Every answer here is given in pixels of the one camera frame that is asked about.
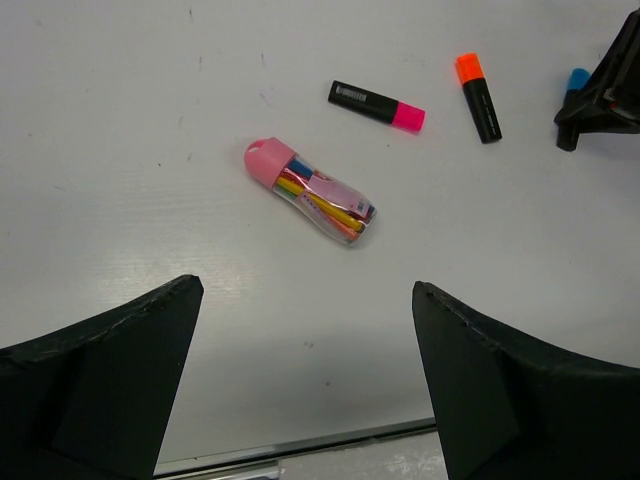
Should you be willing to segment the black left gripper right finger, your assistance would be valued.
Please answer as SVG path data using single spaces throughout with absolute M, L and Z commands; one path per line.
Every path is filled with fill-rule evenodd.
M 416 337 L 452 479 L 635 479 L 639 372 L 488 317 L 433 284 Z

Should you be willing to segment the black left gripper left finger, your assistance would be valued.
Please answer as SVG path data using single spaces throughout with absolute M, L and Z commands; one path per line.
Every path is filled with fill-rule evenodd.
M 183 275 L 2 349 L 2 478 L 152 478 L 203 294 Z

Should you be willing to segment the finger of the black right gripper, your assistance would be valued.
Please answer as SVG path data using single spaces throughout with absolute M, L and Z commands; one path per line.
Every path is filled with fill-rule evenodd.
M 639 12 L 633 11 L 586 85 L 563 100 L 556 146 L 574 150 L 588 133 L 639 132 Z

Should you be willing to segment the blue black highlighter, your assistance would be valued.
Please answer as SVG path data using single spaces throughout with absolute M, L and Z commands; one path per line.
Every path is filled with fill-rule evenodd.
M 583 68 L 575 68 L 571 71 L 566 85 L 564 100 L 579 92 L 590 79 L 590 72 Z

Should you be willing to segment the pink capped marker tube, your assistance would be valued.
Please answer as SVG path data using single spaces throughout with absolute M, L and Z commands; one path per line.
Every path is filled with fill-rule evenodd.
M 358 242 L 377 214 L 365 195 L 314 168 L 275 137 L 251 143 L 244 152 L 244 165 L 254 180 L 341 244 Z

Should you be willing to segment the orange black highlighter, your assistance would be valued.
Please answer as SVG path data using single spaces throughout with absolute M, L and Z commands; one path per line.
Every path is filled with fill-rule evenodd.
M 490 144 L 501 140 L 497 114 L 477 54 L 459 56 L 455 67 L 481 142 Z

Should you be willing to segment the pink black highlighter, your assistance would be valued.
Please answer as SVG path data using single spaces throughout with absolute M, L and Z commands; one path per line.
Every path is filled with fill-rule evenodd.
M 421 131 L 426 112 L 399 100 L 334 80 L 328 102 L 411 133 Z

